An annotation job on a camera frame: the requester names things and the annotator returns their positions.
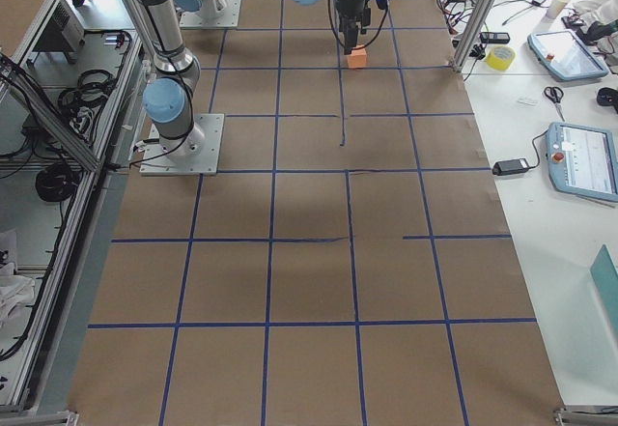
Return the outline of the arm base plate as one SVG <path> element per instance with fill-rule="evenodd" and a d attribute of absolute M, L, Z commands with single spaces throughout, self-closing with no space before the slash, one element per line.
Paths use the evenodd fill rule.
<path fill-rule="evenodd" d="M 223 114 L 195 114 L 193 130 L 185 140 L 165 138 L 145 149 L 140 164 L 143 176 L 215 175 L 223 134 Z"/>
<path fill-rule="evenodd" d="M 198 11 L 182 11 L 180 27 L 184 30 L 236 29 L 241 0 L 203 0 Z"/>

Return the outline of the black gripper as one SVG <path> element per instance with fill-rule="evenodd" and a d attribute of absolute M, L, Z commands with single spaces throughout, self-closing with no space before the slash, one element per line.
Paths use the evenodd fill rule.
<path fill-rule="evenodd" d="M 371 8 L 365 3 L 361 8 L 352 5 L 336 4 L 338 32 L 344 34 L 344 53 L 351 54 L 357 47 L 358 32 L 367 33 L 371 24 Z"/>

